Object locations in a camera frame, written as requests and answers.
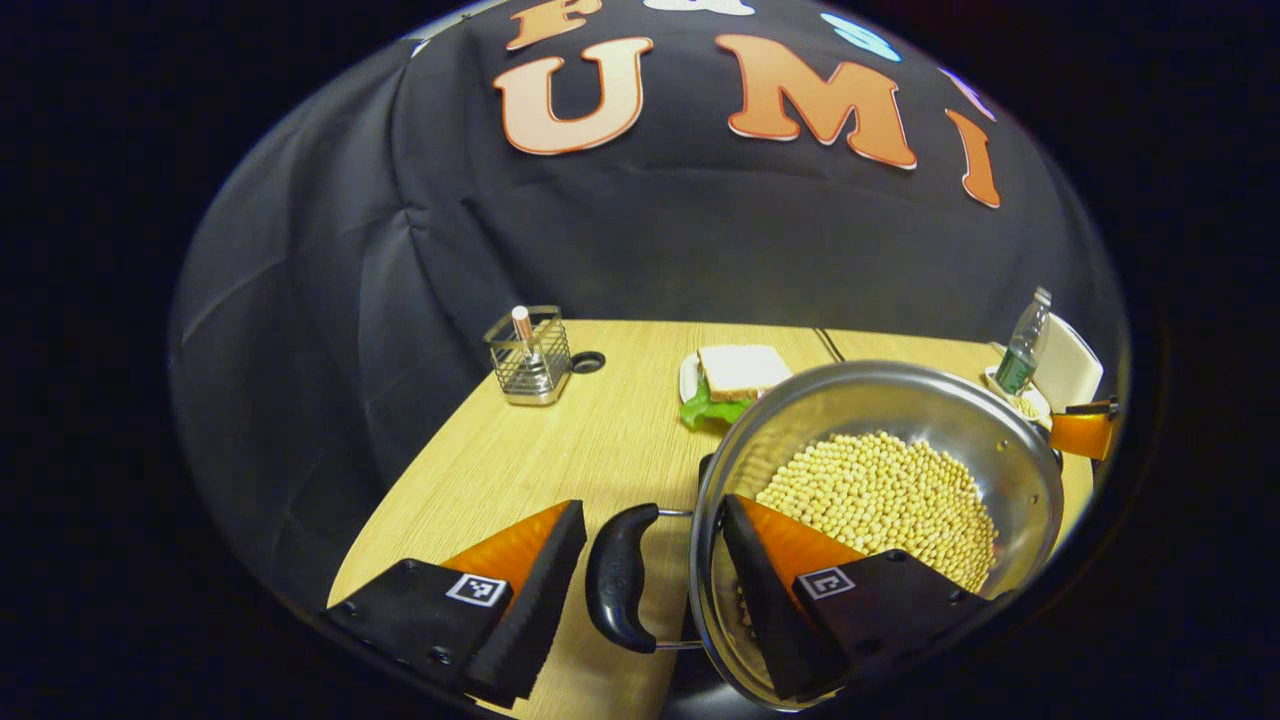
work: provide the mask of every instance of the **green bottle label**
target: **green bottle label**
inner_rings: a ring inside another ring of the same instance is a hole
[[[1032,375],[1036,366],[1020,357],[1012,350],[1005,351],[1005,359],[996,370],[996,384],[1009,395],[1018,395]]]

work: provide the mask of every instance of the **table hole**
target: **table hole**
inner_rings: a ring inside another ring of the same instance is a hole
[[[604,366],[604,354],[588,350],[586,352],[579,352],[577,355],[570,357],[568,361],[575,374],[585,375]]]

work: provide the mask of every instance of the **sandwich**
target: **sandwich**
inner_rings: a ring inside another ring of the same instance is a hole
[[[735,423],[765,392],[791,377],[769,345],[718,345],[698,348],[698,392],[680,407],[680,419],[698,429],[707,418]]]

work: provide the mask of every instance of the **orange letter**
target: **orange letter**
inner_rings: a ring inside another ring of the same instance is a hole
[[[996,181],[991,174],[991,155],[987,155],[987,133],[951,108],[946,113],[960,131],[960,142],[964,145],[965,172],[960,184],[969,197],[987,208],[1000,208],[1000,193],[996,192]]]
[[[600,65],[600,104],[576,120],[552,113],[552,73],[563,59],[543,58],[502,73],[493,86],[502,91],[507,141],[534,155],[558,155],[604,145],[627,132],[644,104],[640,55],[652,47],[648,37],[622,37],[582,50],[582,58]]]
[[[600,0],[552,0],[516,13],[511,19],[520,20],[520,35],[507,44],[507,50],[520,50],[553,35],[577,29],[586,24],[586,19],[568,19],[570,13],[590,15],[599,9]]]
[[[742,69],[742,111],[728,119],[733,132],[764,140],[800,137],[800,126],[782,108],[786,94],[823,145],[836,141],[852,111],[858,126],[847,140],[854,152],[895,168],[915,168],[915,152],[906,146],[897,114],[897,83],[890,78],[855,63],[841,63],[823,82],[781,42],[721,35],[716,44],[737,55]]]

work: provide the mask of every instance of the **bread slice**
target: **bread slice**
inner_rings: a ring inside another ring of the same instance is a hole
[[[712,391],[712,402],[755,400],[791,377],[791,369],[772,345],[699,347],[698,360]]]

